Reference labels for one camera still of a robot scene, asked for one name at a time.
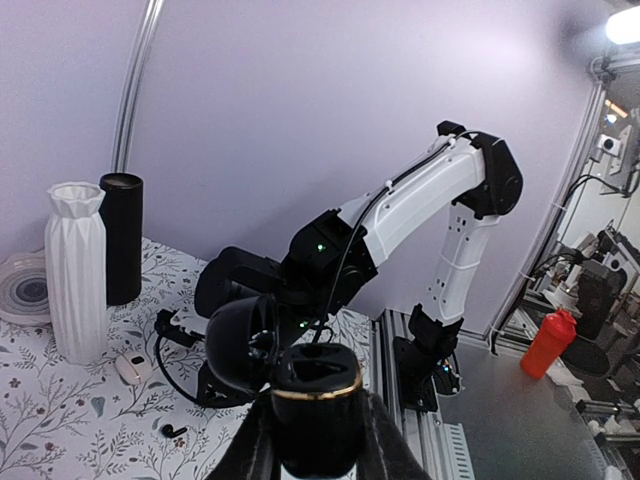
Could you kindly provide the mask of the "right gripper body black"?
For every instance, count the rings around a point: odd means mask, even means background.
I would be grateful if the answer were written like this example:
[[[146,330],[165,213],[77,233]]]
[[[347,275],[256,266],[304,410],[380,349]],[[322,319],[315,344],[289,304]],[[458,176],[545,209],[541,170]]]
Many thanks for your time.
[[[197,379],[196,403],[203,408],[223,409],[250,404],[254,394],[247,394],[225,385],[211,372],[204,362]]]

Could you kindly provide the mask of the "black round earbud case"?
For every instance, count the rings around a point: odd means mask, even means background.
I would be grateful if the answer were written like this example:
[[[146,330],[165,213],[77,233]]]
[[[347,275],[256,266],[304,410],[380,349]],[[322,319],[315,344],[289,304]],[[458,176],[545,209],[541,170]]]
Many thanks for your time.
[[[359,361],[338,343],[290,344],[291,334],[273,297],[230,302],[207,326],[208,366],[225,385],[270,398],[272,479],[282,470],[296,479],[341,477],[364,443]]]

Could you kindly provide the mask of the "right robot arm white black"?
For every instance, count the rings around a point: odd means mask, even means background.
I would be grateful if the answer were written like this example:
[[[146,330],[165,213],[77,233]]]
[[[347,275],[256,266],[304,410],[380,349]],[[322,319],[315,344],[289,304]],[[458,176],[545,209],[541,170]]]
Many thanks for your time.
[[[219,408],[256,399],[332,400],[361,386],[352,355],[320,333],[378,273],[392,252],[442,208],[449,224],[427,300],[411,313],[410,339],[392,350],[402,404],[420,408],[437,365],[450,357],[469,287],[501,217],[517,204],[522,174],[493,135],[445,121],[427,154],[377,191],[321,214],[281,260],[228,247],[203,270],[196,312],[207,319],[197,402]]]

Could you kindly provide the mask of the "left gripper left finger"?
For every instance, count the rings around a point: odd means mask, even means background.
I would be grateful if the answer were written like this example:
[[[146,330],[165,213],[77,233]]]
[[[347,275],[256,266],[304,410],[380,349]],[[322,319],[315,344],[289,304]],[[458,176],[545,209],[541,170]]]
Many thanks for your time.
[[[224,455],[205,479],[272,479],[272,420],[270,398],[262,395],[253,402]]]

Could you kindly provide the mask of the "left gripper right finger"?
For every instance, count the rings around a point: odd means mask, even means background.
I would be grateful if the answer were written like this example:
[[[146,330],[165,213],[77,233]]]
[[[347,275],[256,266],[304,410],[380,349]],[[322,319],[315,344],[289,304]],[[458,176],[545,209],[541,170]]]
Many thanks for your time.
[[[412,454],[382,399],[363,396],[364,443],[357,459],[358,479],[431,479]]]

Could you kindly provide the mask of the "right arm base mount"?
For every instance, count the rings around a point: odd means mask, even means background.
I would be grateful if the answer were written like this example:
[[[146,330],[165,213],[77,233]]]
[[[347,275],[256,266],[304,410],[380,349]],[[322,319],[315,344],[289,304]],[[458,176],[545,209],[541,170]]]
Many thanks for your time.
[[[462,323],[460,318],[444,325],[427,315],[421,304],[413,307],[408,323],[413,339],[396,336],[392,342],[399,402],[403,409],[438,410],[431,380],[437,367],[454,353]]]

